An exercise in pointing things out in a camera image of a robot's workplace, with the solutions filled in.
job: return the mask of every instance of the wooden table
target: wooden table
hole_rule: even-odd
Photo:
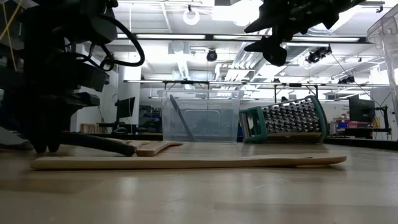
[[[159,156],[338,153],[333,167],[30,171],[0,150],[0,223],[396,223],[398,154],[332,145],[191,143]],[[63,146],[57,156],[114,156]]]

